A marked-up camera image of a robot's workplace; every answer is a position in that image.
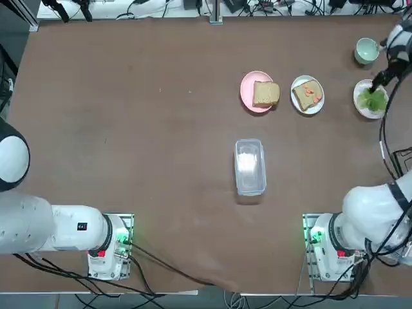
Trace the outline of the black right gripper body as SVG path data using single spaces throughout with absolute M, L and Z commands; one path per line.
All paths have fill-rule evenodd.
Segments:
M 383 71 L 383 84 L 389 84 L 395 77 L 400 79 L 406 70 L 406 62 L 395 59 L 388 63 L 388 67 Z

